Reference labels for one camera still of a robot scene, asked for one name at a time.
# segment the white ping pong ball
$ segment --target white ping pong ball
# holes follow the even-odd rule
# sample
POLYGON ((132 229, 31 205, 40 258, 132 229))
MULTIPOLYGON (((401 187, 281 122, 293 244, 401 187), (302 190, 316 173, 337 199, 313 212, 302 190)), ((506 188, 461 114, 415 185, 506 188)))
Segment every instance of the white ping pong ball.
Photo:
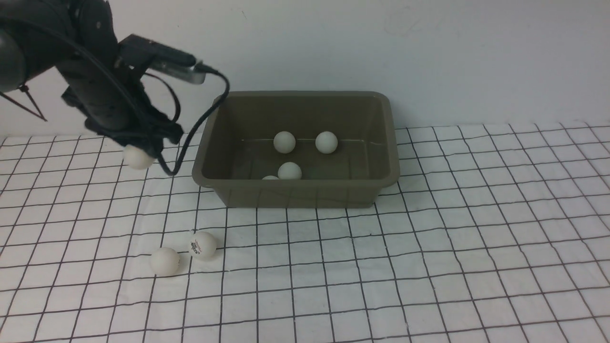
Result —
POLYGON ((275 135, 275 138, 273 139, 273 146, 279 153, 291 153, 296 146, 295 136, 288 131, 282 131, 275 135))
POLYGON ((210 259, 216 252, 216 238, 210 233, 199 232, 191 237, 188 244, 188 252, 195 259, 210 259))
POLYGON ((150 258, 152 271, 158 276, 174 275, 180 266, 180 255, 171 248, 161 248, 152 253, 150 258))
POLYGON ((135 170, 144 170, 152 166, 154 162, 154 158, 148 156, 144 150, 133 145, 128 145, 123 149, 123 160, 126 165, 135 170))
POLYGON ((323 154, 332 154, 335 152, 338 145, 339 141, 337 140, 337 136, 330 131, 322 132, 315 139, 315 147, 323 154))
POLYGON ((294 162, 286 162, 278 170, 280 180, 299 180, 302 176, 301 167, 294 162))

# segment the white wall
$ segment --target white wall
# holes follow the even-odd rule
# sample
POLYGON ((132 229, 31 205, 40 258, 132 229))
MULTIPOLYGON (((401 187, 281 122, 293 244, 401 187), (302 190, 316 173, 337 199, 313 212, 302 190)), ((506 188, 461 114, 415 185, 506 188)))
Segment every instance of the white wall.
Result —
MULTIPOLYGON (((375 90, 396 121, 605 120, 608 0, 111 0, 115 29, 191 52, 234 90, 375 90)), ((190 128, 221 90, 172 81, 190 128)), ((50 120, 0 102, 0 134, 83 132, 55 72, 31 82, 50 120)), ((151 94, 164 109, 170 98, 151 94)))

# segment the grid paper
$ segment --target grid paper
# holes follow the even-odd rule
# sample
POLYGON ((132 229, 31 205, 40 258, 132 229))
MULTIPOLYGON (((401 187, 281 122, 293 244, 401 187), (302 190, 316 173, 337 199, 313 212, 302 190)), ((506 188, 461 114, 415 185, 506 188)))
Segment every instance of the grid paper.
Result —
POLYGON ((196 147, 168 178, 109 139, 0 139, 0 342, 608 342, 608 124, 396 136, 373 208, 317 211, 225 208, 196 147))

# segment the plastic tray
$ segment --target plastic tray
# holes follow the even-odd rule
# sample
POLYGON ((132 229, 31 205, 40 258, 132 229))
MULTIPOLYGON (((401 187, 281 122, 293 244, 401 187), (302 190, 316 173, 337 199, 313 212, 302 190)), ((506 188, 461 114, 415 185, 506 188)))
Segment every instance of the plastic tray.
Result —
POLYGON ((399 176, 390 102, 375 92, 231 92, 208 119, 193 167, 197 184, 235 208, 367 208, 399 176), (273 147, 280 131, 297 139, 290 154, 273 147), (315 147, 323 131, 339 139, 329 155, 315 147), (285 162, 303 178, 262 180, 285 162))

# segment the black wire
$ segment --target black wire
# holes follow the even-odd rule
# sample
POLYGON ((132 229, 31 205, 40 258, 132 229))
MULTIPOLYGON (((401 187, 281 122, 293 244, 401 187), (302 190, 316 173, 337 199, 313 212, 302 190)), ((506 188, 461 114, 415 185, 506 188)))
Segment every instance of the black wire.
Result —
MULTIPOLYGON (((78 52, 81 55, 81 57, 89 60, 89 62, 91 62, 108 79, 108 81, 110 81, 110 83, 118 90, 118 92, 121 94, 123 99, 125 101, 127 101, 129 107, 131 107, 131 109, 134 111, 135 116, 138 118, 140 125, 142 126, 144 132, 146 133, 146 138, 148 139, 148 143, 154 149, 155 144, 153 142, 153 134, 152 134, 153 132, 149 125, 146 114, 142 111, 142 109, 140 107, 138 107, 138 105, 136 104, 135 100, 133 99, 132 95, 129 93, 127 88, 114 76, 114 74, 112 74, 112 72, 110 70, 108 70, 108 68, 106 68, 106 66, 102 62, 100 62, 97 59, 97 57, 95 57, 92 53, 90 53, 89 50, 87 50, 83 46, 79 45, 75 41, 69 39, 68 37, 66 37, 58 32, 55 32, 51 29, 48 29, 47 27, 33 23, 29 20, 23 20, 23 19, 18 19, 18 18, 9 18, 6 16, 0 16, 0 20, 3 22, 25 25, 35 31, 38 31, 43 34, 47 34, 51 37, 54 37, 54 38, 60 40, 61 42, 69 45, 76 52, 78 52)), ((216 103, 214 103, 206 111, 206 113, 204 113, 201 116, 201 118, 199 118, 199 120, 195 123, 194 127, 188 133, 187 138, 185 140, 185 144, 181 149, 180 156, 178 157, 178 160, 174 164, 174 170, 170 170, 170 168, 168 167, 167 163, 165 162, 165 158, 163 158, 163 155, 161 154, 161 152, 155 151, 155 153, 157 154, 156 158, 159 160, 161 169, 163 169, 163 171, 169 176, 176 176, 176 174, 180 170, 180 167, 182 166, 182 161, 184 160, 184 156, 186 155, 188 145, 189 145, 190 141, 193 139, 195 132, 199 129, 201 124, 203 124, 203 122, 212 114, 212 112, 215 111, 220 106, 220 104, 227 98, 227 96, 229 95, 229 90, 231 89, 229 79, 227 79, 226 76, 224 76, 221 72, 219 72, 218 70, 215 70, 211 67, 208 67, 208 66, 205 66, 204 69, 209 74, 214 74, 214 75, 222 78, 222 80, 225 83, 224 93, 220 96, 218 101, 216 101, 216 103)))
POLYGON ((163 80, 162 78, 160 78, 154 74, 144 73, 144 75, 161 81, 161 83, 167 88, 167 90, 170 91, 171 98, 174 101, 174 107, 176 108, 174 110, 174 117, 171 119, 171 123, 176 123, 178 121, 178 118, 180 118, 180 113, 182 112, 182 107, 180 106, 180 100, 178 99, 176 92, 174 92, 174 89, 171 88, 169 83, 167 83, 165 80, 163 80))

